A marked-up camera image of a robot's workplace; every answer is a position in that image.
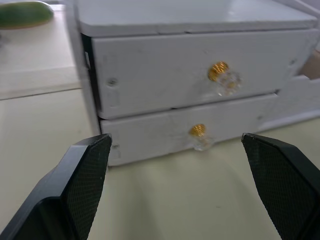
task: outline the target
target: cabinet top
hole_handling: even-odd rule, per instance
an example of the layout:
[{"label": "cabinet top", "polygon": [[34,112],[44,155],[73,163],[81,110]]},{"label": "cabinet top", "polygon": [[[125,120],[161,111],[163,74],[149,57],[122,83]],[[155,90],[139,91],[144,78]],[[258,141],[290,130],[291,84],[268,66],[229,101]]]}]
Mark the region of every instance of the cabinet top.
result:
[{"label": "cabinet top", "polygon": [[77,0],[91,37],[309,29],[317,19],[271,0]]}]

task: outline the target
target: green object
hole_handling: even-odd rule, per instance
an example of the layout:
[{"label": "green object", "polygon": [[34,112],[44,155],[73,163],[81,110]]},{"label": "green object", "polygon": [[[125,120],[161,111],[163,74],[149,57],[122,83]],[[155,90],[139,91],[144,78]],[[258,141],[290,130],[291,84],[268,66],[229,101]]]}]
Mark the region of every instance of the green object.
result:
[{"label": "green object", "polygon": [[51,7],[41,1],[0,4],[0,29],[30,28],[49,22],[54,16]]}]

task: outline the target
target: screw hole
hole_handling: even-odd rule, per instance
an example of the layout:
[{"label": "screw hole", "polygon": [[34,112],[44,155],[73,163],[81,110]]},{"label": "screw hole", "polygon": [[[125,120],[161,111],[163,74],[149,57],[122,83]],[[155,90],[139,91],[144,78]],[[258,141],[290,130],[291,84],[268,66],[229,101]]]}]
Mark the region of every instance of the screw hole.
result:
[{"label": "screw hole", "polygon": [[289,65],[291,66],[291,65],[295,64],[295,63],[296,63],[296,61],[297,61],[297,59],[293,59],[293,60],[291,60],[291,61],[290,61],[290,63],[289,63]]},{"label": "screw hole", "polygon": [[111,146],[112,149],[118,149],[120,145],[118,143],[115,143]]},{"label": "screw hole", "polygon": [[114,87],[115,85],[118,84],[118,79],[116,79],[115,77],[110,77],[110,78],[107,79],[106,84],[109,87]]}]

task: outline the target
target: drawer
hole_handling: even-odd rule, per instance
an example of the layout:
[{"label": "drawer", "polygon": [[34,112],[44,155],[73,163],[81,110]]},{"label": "drawer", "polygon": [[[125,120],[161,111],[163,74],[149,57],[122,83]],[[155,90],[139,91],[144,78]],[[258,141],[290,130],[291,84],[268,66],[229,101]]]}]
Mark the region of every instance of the drawer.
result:
[{"label": "drawer", "polygon": [[320,78],[295,76],[278,93],[260,130],[280,127],[320,116]]},{"label": "drawer", "polygon": [[275,94],[205,104],[117,120],[102,120],[101,131],[112,134],[109,165],[174,153],[193,147],[190,129],[204,124],[215,141],[255,132],[260,116],[276,99]]},{"label": "drawer", "polygon": [[[103,119],[213,103],[280,89],[319,31],[287,30],[93,38]],[[208,70],[226,62],[242,87],[217,94]]]}]

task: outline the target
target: drawer knob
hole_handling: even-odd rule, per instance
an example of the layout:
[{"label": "drawer knob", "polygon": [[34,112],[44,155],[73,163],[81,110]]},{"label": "drawer knob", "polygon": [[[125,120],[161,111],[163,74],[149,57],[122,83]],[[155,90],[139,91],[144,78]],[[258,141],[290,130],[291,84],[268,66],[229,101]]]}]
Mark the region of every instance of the drawer knob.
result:
[{"label": "drawer knob", "polygon": [[206,126],[204,124],[194,125],[190,131],[193,148],[197,151],[204,151],[209,149],[215,143],[215,140],[206,134]]},{"label": "drawer knob", "polygon": [[242,84],[239,73],[230,70],[224,61],[217,62],[209,69],[208,78],[217,83],[216,91],[220,96],[236,93]]}]

